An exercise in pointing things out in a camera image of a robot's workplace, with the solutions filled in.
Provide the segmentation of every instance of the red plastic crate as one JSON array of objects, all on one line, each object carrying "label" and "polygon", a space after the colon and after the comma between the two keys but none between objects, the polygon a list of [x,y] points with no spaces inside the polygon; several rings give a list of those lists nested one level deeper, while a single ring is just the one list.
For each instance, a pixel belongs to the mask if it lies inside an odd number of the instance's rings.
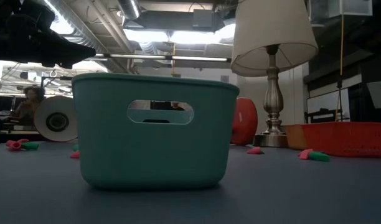
[{"label": "red plastic crate", "polygon": [[332,156],[381,157],[381,123],[303,124],[308,148]]}]

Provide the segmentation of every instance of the silver lamp base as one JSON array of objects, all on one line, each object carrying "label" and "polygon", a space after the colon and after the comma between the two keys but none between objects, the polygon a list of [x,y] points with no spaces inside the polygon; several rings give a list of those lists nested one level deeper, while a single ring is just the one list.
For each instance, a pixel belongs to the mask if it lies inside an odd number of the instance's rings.
[{"label": "silver lamp base", "polygon": [[288,138],[284,134],[256,134],[253,146],[288,147]]}]

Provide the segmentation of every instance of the gray table surface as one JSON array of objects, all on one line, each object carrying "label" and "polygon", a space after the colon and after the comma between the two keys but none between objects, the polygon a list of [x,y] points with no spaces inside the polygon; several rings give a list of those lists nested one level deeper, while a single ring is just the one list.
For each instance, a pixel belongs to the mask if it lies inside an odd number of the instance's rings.
[{"label": "gray table surface", "polygon": [[81,178],[72,145],[12,153],[0,144],[0,224],[381,223],[381,159],[302,161],[290,149],[232,146],[215,188],[108,192]]}]

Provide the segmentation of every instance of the pink foam piece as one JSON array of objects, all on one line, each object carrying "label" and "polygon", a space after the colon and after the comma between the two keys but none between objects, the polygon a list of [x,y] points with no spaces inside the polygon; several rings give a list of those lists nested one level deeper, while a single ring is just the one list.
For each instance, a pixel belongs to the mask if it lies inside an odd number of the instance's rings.
[{"label": "pink foam piece", "polygon": [[19,143],[19,142],[13,142],[13,143],[9,146],[8,150],[9,150],[9,151],[20,151],[20,150],[21,150],[21,147],[22,147],[22,144],[21,144],[21,143]]},{"label": "pink foam piece", "polygon": [[24,143],[24,142],[28,142],[29,140],[28,139],[21,139],[21,140],[18,140],[19,143]]},{"label": "pink foam piece", "polygon": [[13,143],[15,143],[15,141],[8,140],[8,141],[6,142],[6,146],[9,147],[9,146],[11,146],[11,144],[13,144]]},{"label": "pink foam piece", "polygon": [[247,154],[254,154],[254,155],[256,155],[256,154],[264,154],[264,152],[261,151],[260,147],[253,147],[253,148],[251,148],[251,149],[249,149],[247,151]]},{"label": "pink foam piece", "polygon": [[80,158],[80,151],[77,150],[77,151],[73,152],[72,155],[70,156],[70,158],[79,159]]},{"label": "pink foam piece", "polygon": [[299,157],[300,159],[308,159],[308,155],[309,155],[309,153],[312,152],[312,151],[313,151],[312,149],[305,149],[305,150],[303,150],[302,152],[300,152],[300,153],[298,154],[298,157]]}]

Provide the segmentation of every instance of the white lampshade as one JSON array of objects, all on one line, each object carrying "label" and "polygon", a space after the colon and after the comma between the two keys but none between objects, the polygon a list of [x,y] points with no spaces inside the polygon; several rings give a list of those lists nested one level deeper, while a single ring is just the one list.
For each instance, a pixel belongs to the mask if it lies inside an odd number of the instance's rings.
[{"label": "white lampshade", "polygon": [[265,47],[279,44],[276,66],[285,71],[318,53],[303,0],[245,0],[236,11],[231,69],[244,77],[266,75]]}]

